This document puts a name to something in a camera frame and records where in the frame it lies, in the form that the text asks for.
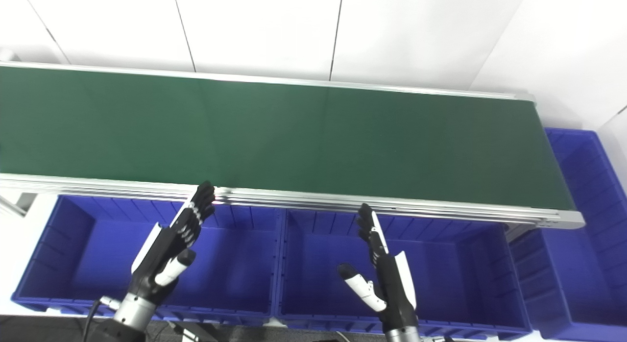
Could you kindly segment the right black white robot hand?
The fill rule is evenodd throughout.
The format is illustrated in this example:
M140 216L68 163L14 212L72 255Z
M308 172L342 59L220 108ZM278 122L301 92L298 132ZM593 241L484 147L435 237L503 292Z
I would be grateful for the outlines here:
M366 203L358 210L358 235L367 244L378 281L366 280L350 263L338 266L338 274L372 311L378 314L388 342L418 342L416 290L406 253L389 252L376 211Z

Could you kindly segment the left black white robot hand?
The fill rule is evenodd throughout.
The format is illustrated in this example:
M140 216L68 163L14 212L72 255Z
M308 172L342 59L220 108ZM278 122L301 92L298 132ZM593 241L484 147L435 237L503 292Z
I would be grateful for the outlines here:
M127 291L129 294L159 306L174 291L178 277L168 283L157 282L155 278L180 254L184 255L184 264L193 263L195 253L191 246L198 239L204 221L214 214L214 200L215 188L210 181L204 181L197 187L189 203L182 206L171 225L161 228L143 260L132 273Z

